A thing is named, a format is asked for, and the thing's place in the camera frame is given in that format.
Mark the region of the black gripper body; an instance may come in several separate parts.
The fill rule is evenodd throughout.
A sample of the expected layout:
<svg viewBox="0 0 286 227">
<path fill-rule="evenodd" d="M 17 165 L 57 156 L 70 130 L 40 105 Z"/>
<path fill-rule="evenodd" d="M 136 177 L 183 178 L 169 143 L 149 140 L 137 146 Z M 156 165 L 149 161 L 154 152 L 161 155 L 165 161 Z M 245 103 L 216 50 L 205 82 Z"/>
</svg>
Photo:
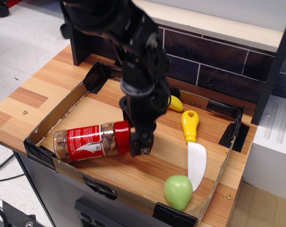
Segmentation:
<svg viewBox="0 0 286 227">
<path fill-rule="evenodd" d="M 121 81 L 120 86 L 126 94 L 119 101 L 120 108 L 131 118 L 130 124 L 135 128 L 139 138 L 150 139 L 157 118 L 166 114 L 170 104 L 171 92 L 168 81 L 159 80 L 146 92 L 127 85 L 124 80 Z"/>
</svg>

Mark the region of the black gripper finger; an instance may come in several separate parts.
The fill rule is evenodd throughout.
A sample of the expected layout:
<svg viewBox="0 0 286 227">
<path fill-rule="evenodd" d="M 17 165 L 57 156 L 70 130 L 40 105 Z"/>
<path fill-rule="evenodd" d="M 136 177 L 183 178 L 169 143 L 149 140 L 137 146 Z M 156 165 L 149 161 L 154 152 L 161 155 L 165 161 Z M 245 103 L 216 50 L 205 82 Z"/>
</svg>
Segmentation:
<svg viewBox="0 0 286 227">
<path fill-rule="evenodd" d="M 122 114 L 123 114 L 123 119 L 125 121 L 128 121 L 129 123 L 132 123 L 131 118 L 129 117 L 129 115 L 127 114 L 127 112 L 125 110 L 122 111 Z"/>
<path fill-rule="evenodd" d="M 154 144 L 154 135 L 147 141 L 142 141 L 137 133 L 130 134 L 130 154 L 132 157 L 149 155 Z"/>
</svg>

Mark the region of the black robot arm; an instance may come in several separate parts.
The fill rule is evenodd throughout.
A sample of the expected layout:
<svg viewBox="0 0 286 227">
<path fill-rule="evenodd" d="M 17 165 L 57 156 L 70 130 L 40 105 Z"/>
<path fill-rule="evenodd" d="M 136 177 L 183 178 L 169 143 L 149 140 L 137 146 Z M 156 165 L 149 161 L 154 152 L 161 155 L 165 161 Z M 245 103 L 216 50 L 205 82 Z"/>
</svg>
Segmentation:
<svg viewBox="0 0 286 227">
<path fill-rule="evenodd" d="M 169 60 L 157 24 L 131 0 L 62 0 L 65 18 L 86 35 L 99 34 L 114 45 L 122 66 L 123 117 L 135 129 L 130 153 L 149 154 L 156 120 L 167 112 L 171 93 Z"/>
</svg>

